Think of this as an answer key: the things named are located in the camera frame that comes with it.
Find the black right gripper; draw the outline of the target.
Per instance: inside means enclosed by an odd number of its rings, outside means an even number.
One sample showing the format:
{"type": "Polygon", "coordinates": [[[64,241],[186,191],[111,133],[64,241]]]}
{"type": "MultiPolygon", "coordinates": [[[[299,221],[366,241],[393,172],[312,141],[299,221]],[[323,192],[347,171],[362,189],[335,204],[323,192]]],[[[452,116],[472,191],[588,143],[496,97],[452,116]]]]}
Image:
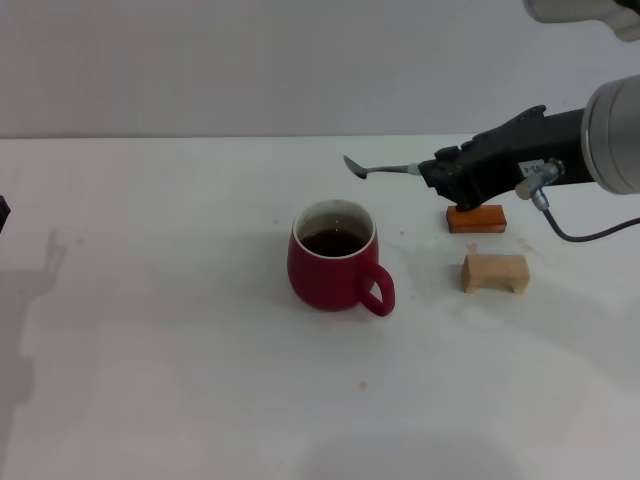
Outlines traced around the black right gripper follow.
{"type": "Polygon", "coordinates": [[[513,190],[525,178],[524,162],[557,159],[564,166],[562,185],[592,182],[581,151],[584,111],[547,116],[545,110],[543,105],[532,107],[460,146],[439,149],[433,160],[418,165],[419,173],[461,212],[513,190]]]}

